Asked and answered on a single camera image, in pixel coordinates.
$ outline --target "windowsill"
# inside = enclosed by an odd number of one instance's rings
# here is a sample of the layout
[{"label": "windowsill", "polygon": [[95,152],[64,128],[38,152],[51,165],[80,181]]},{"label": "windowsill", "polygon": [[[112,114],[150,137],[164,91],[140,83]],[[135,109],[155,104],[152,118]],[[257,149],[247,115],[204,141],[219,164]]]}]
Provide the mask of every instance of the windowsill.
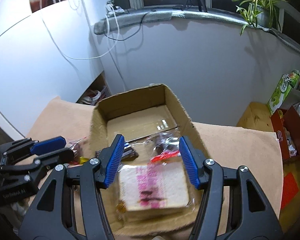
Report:
[{"label": "windowsill", "polygon": [[[161,22],[161,21],[169,21],[172,17],[184,18],[184,19],[192,19],[192,20],[202,20],[202,19],[210,19],[219,22],[225,23],[233,23],[238,25],[243,25],[246,22],[242,19],[242,17],[236,13],[212,9],[209,8],[208,12],[199,12],[198,8],[186,8],[186,10],[181,11],[179,8],[181,6],[175,6],[175,8],[171,7],[147,7],[142,9],[128,9],[125,10],[126,14],[117,15],[118,23],[120,28],[129,27],[133,25],[139,25],[141,19],[145,15],[146,12],[150,12],[151,10],[155,10],[152,13],[147,14],[142,23],[150,23],[150,22]],[[114,20],[114,17],[109,18],[110,31],[116,31],[117,25]],[[261,26],[257,27],[265,32],[268,32],[274,36],[276,36],[280,41],[282,41],[287,46],[291,47],[295,51],[300,54],[300,45],[295,42],[293,39],[288,37],[287,35],[278,32],[276,29],[272,28],[269,30],[268,28],[264,28]],[[94,33],[96,35],[105,34],[106,30],[106,20],[103,19],[94,26]]]}]

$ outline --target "packaged bread slice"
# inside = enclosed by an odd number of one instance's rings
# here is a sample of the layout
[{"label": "packaged bread slice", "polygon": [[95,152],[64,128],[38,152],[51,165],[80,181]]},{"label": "packaged bread slice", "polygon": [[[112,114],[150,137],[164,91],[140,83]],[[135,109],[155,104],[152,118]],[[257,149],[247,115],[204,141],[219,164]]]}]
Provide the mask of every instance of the packaged bread slice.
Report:
[{"label": "packaged bread slice", "polygon": [[125,210],[178,209],[189,203],[182,162],[124,165],[119,172]]}]

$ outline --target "blue gripper pad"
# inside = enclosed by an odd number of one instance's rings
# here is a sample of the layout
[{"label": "blue gripper pad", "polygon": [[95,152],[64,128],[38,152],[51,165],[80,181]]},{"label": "blue gripper pad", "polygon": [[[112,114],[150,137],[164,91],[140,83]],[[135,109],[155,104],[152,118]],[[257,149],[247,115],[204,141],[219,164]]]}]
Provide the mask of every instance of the blue gripper pad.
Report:
[{"label": "blue gripper pad", "polygon": [[124,150],[124,137],[121,135],[119,140],[115,140],[112,142],[112,145],[110,146],[110,148],[113,147],[113,144],[115,145],[115,148],[112,152],[112,155],[110,157],[110,160],[106,166],[106,177],[104,180],[104,184],[106,186],[106,188],[108,188],[112,182],[114,181],[114,177],[117,173],[120,161],[121,161],[121,157],[123,154],[123,150]]},{"label": "blue gripper pad", "polygon": [[58,136],[46,141],[38,142],[30,149],[31,154],[42,155],[62,149],[66,146],[66,140],[62,136]]},{"label": "blue gripper pad", "polygon": [[188,173],[190,183],[194,185],[196,189],[199,189],[200,181],[198,175],[198,167],[195,164],[191,152],[183,137],[181,137],[179,141],[179,151],[183,160],[183,164]]}]

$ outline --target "tan cloth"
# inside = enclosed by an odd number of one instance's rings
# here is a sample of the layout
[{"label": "tan cloth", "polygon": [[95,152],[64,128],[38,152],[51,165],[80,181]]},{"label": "tan cloth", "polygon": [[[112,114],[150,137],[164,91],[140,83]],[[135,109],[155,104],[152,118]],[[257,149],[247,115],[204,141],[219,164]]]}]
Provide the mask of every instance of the tan cloth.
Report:
[{"label": "tan cloth", "polygon": [[[36,140],[46,140],[59,135],[71,140],[88,137],[92,111],[92,106],[69,103],[55,98],[42,111],[27,136]],[[210,157],[220,165],[235,169],[240,165],[246,165],[250,168],[279,217],[283,171],[280,147],[275,133],[202,123],[194,123],[194,125],[204,141]],[[32,160],[33,157],[30,157],[22,163],[31,163]],[[78,198],[75,214],[78,232],[83,234],[84,227]],[[226,230],[228,207],[229,189],[225,187],[219,234]],[[191,227],[187,227],[162,236],[166,240],[188,239],[190,231]]]}]

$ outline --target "white cable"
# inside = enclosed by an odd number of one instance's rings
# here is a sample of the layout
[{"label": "white cable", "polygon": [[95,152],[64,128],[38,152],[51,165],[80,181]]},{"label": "white cable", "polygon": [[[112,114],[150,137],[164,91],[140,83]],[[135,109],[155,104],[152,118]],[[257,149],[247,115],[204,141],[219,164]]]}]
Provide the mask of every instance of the white cable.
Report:
[{"label": "white cable", "polygon": [[[106,15],[106,20],[107,20],[107,36],[108,36],[108,34],[110,33],[110,24],[109,24],[109,18],[108,18],[107,15]],[[107,46],[108,46],[108,49],[109,49],[109,47],[110,47],[110,39],[107,39]],[[113,56],[112,56],[112,54],[111,54],[110,51],[109,51],[109,54],[110,54],[110,56],[111,56],[111,58],[113,60],[115,68],[117,69],[117,71],[119,73],[119,76],[121,77],[121,80],[122,80],[122,83],[123,83],[123,91],[125,92],[125,91],[127,91],[127,87],[126,87],[126,83],[124,82],[124,79],[122,77],[121,71],[119,70],[116,62],[114,61]]]},{"label": "white cable", "polygon": [[[115,11],[114,11],[113,6],[112,6],[112,5],[109,5],[109,6],[111,7],[111,9],[112,9],[112,11],[113,11],[113,13],[114,13],[115,23],[117,24],[117,28],[118,28],[117,39],[116,39],[115,43],[113,44],[113,46],[112,46],[107,52],[105,52],[105,53],[102,54],[101,56],[98,56],[98,57],[90,57],[90,58],[74,58],[74,57],[69,57],[69,56],[67,56],[66,54],[64,54],[64,53],[61,51],[61,49],[59,48],[59,46],[57,45],[57,43],[55,42],[55,40],[53,39],[53,36],[52,36],[51,32],[49,31],[49,29],[48,29],[48,27],[47,27],[47,25],[46,25],[46,23],[45,23],[45,21],[44,21],[44,19],[43,19],[43,15],[42,15],[42,12],[41,12],[41,9],[42,9],[42,0],[40,0],[40,12],[39,12],[39,13],[40,13],[40,16],[41,16],[41,20],[42,20],[44,26],[46,27],[47,32],[49,33],[49,36],[50,36],[50,38],[51,38],[53,44],[56,46],[56,48],[58,49],[58,51],[60,52],[60,54],[61,54],[62,56],[67,57],[67,58],[70,58],[70,59],[87,60],[87,59],[95,59],[95,58],[103,57],[104,55],[108,54],[108,53],[114,48],[114,46],[116,46],[116,44],[117,44],[117,42],[118,42],[117,40],[119,39],[119,35],[120,35],[119,23],[118,23],[117,16],[115,15]],[[106,19],[107,19],[108,29],[110,30],[110,27],[109,27],[109,19],[108,19],[108,16],[107,16],[107,15],[106,15]]]}]

